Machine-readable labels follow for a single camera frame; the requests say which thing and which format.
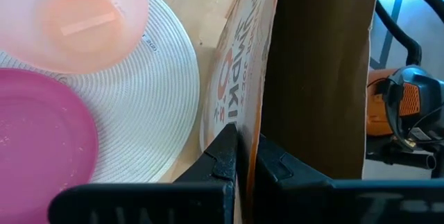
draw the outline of light pink bowl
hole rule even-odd
[[[148,0],[0,0],[0,49],[34,67],[87,74],[141,40]]]

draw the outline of white woven placemat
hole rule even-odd
[[[95,74],[55,74],[0,53],[0,67],[29,69],[70,86],[87,104],[99,132],[92,182],[156,182],[171,167],[197,113],[196,54],[163,0],[149,0],[148,26],[122,63]]]

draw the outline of pink plastic bowl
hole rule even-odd
[[[52,198],[87,183],[97,153],[94,120],[67,86],[0,69],[0,223],[46,224]]]

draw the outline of wooden surface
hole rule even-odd
[[[178,160],[163,176],[161,182],[175,180],[201,154],[199,128],[202,95],[207,87],[208,68],[214,59],[214,50],[236,0],[164,0],[178,16],[196,50],[200,71],[199,111],[190,137]]]

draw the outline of brown cardboard panel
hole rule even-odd
[[[252,205],[266,59],[277,0],[237,0],[221,34],[200,125],[206,148],[227,123],[235,123],[239,144],[237,175],[244,200]]]
[[[262,132],[332,178],[360,178],[375,0],[279,0]]]

